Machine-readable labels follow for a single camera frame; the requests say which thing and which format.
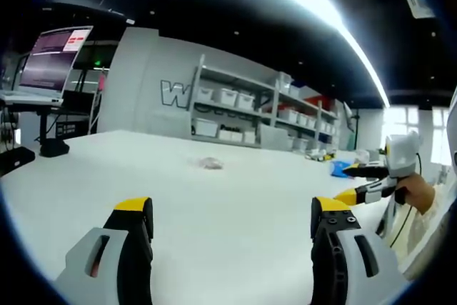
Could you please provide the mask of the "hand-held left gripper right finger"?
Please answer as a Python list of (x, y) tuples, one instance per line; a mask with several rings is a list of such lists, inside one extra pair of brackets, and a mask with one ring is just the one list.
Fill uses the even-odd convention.
[(396, 254), (343, 202), (314, 197), (310, 234), (312, 304), (392, 304), (407, 288)]

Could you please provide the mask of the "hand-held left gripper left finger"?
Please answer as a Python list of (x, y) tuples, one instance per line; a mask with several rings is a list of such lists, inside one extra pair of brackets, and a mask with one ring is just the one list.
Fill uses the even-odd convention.
[(152, 304), (153, 238), (152, 199), (122, 201), (68, 251), (55, 289), (67, 304)]

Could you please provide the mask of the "person's right hand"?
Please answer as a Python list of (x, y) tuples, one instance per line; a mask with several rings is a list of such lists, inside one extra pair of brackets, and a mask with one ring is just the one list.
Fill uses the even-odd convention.
[(421, 215), (431, 208), (436, 195), (435, 189), (417, 173), (401, 179), (396, 185), (398, 190), (404, 190), (405, 202)]

